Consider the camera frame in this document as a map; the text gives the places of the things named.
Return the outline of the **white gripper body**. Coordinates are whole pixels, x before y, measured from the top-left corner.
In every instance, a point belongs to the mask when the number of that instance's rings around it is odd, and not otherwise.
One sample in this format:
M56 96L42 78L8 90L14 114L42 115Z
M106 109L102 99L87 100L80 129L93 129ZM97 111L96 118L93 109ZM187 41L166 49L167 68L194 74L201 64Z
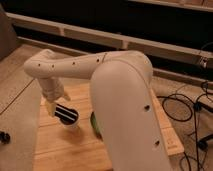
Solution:
M40 79L39 84L44 98L53 102L64 95L64 87L58 78Z

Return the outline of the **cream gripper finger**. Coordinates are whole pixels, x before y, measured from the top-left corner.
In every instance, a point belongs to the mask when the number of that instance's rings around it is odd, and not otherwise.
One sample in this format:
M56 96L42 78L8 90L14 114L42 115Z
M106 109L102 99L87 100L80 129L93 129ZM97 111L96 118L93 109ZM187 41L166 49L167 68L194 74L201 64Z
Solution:
M69 94L67 93L67 92L65 92L64 94L63 94L63 96L62 96L66 101L70 101L71 99L70 99L70 96L69 96Z
M45 101L45 106L46 106L48 114L51 117L54 117L55 116L55 111L56 111L56 103L55 102L51 103L49 101Z

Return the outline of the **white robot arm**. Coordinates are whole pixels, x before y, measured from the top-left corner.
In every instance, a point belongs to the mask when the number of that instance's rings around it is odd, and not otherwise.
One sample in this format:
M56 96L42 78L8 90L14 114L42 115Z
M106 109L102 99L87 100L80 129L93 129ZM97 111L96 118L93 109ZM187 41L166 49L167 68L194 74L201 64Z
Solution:
M90 81L92 108L114 171L172 171L154 109L153 68L139 51L58 59L44 49L24 63L50 102L65 95L61 77Z

